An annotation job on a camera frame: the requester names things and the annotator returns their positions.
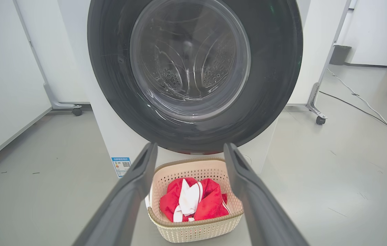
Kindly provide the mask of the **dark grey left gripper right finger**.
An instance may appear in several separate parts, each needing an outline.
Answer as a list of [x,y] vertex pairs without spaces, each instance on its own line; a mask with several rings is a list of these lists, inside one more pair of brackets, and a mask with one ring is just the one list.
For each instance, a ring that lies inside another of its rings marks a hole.
[[253,246],[307,246],[308,242],[253,171],[236,145],[225,143],[231,190],[242,202]]

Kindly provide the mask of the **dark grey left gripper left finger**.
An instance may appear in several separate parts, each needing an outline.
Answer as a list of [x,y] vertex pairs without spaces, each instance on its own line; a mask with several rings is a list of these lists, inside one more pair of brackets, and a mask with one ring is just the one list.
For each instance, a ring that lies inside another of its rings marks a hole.
[[147,143],[84,227],[75,246],[129,246],[141,202],[149,194],[158,145]]

